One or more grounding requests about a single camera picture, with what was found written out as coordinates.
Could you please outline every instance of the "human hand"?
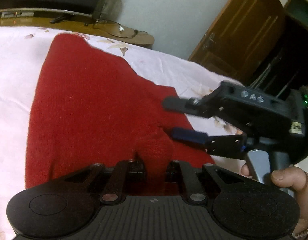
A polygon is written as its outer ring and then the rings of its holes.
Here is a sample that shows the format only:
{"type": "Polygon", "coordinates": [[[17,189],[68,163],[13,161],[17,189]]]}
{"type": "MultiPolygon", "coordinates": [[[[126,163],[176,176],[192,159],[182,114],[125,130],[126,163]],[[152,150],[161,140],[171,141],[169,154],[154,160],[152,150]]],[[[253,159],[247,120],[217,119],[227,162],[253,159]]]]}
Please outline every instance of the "human hand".
{"type": "MultiPolygon", "coordinates": [[[[241,168],[244,176],[250,176],[247,164],[241,168]]],[[[308,228],[308,173],[298,167],[273,171],[271,179],[281,188],[290,187],[295,191],[295,199],[300,207],[300,218],[294,233],[298,234],[308,228]]]]}

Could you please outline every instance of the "wooden door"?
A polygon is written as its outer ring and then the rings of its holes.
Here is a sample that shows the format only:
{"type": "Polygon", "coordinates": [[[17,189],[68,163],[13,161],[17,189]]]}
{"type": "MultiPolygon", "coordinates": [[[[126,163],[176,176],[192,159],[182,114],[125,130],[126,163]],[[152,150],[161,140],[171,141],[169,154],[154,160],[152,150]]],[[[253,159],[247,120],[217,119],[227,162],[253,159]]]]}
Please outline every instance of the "wooden door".
{"type": "Polygon", "coordinates": [[[284,29],[279,0],[229,0],[189,60],[245,82],[284,29]]]}

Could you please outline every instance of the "black cable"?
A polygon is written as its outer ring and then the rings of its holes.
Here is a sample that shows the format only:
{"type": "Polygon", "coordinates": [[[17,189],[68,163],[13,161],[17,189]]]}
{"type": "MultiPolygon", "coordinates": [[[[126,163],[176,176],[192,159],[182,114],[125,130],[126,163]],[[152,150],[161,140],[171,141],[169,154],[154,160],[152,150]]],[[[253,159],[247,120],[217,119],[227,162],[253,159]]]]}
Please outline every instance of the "black cable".
{"type": "MultiPolygon", "coordinates": [[[[116,23],[117,25],[120,25],[120,26],[121,26],[121,24],[119,24],[118,22],[112,21],[112,20],[101,20],[101,21],[102,21],[102,22],[113,22],[113,23],[116,23]]],[[[98,29],[98,28],[95,28],[95,27],[94,27],[95,24],[97,24],[97,23],[100,24],[99,21],[96,21],[96,22],[93,24],[93,29],[98,29]]],[[[108,33],[109,35],[113,36],[113,37],[117,37],[117,38],[121,38],[121,39],[134,38],[134,37],[135,37],[137,34],[139,34],[139,33],[145,33],[145,35],[148,34],[148,32],[146,32],[146,31],[134,30],[134,34],[133,34],[133,35],[131,35],[131,36],[126,36],[126,37],[122,37],[122,36],[114,35],[114,34],[109,33],[109,32],[107,32],[107,31],[105,31],[105,32],[108,33]]]]}

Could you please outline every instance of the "white bedsheet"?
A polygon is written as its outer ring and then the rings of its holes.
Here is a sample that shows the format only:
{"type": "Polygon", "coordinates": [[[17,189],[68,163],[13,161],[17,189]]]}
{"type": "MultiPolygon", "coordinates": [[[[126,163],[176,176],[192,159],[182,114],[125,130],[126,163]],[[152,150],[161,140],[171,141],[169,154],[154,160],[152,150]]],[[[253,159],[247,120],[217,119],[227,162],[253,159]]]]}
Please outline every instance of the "white bedsheet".
{"type": "MultiPolygon", "coordinates": [[[[6,205],[25,188],[26,139],[36,83],[53,38],[64,32],[37,27],[0,27],[0,240],[14,237],[6,217],[6,205]]],[[[175,87],[179,96],[201,97],[216,89],[220,81],[231,80],[161,52],[97,36],[85,35],[85,39],[99,49],[123,57],[138,75],[155,84],[175,87]],[[127,48],[125,56],[122,50],[126,49],[121,48],[127,48]]],[[[210,135],[236,132],[235,128],[213,118],[188,116],[188,119],[194,129],[210,135]]],[[[235,172],[244,163],[214,159],[218,165],[235,172]]]]}

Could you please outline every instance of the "screw head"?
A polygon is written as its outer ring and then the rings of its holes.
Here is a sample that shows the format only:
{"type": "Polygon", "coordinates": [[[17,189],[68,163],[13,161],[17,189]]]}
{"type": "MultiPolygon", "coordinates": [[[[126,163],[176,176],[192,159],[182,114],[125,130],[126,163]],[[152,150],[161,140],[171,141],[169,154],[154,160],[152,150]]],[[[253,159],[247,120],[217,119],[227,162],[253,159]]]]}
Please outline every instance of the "screw head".
{"type": "Polygon", "coordinates": [[[203,201],[206,197],[203,194],[195,193],[190,196],[193,201],[203,201]]]}
{"type": "Polygon", "coordinates": [[[112,194],[112,193],[109,193],[109,194],[105,194],[102,196],[102,199],[104,201],[108,201],[108,202],[111,202],[111,201],[115,201],[118,199],[118,196],[116,194],[112,194]]]}

